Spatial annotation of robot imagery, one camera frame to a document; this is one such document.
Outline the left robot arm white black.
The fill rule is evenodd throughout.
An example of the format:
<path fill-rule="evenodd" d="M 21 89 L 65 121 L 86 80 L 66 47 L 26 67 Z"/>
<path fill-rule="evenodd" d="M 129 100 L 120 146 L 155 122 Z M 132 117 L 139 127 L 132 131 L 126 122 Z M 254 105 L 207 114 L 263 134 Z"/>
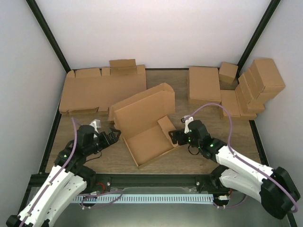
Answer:
<path fill-rule="evenodd" d="M 97 185 L 96 173 L 85 166 L 87 157 L 118 142 L 121 131 L 98 132 L 94 124 L 74 129 L 74 139 L 59 153 L 47 179 L 30 203 L 6 221 L 8 227 L 52 227 L 81 192 Z"/>

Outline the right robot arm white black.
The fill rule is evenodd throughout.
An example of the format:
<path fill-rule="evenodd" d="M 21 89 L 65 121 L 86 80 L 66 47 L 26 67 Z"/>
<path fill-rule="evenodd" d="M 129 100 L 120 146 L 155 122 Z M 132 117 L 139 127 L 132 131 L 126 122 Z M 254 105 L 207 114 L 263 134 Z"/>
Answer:
<path fill-rule="evenodd" d="M 213 138 L 200 120 L 186 121 L 184 129 L 169 131 L 169 137 L 173 144 L 187 144 L 204 158 L 218 163 L 210 179 L 213 189 L 240 191 L 260 202 L 277 219 L 298 211 L 301 196 L 284 168 L 271 168 L 247 158 L 224 141 Z"/>

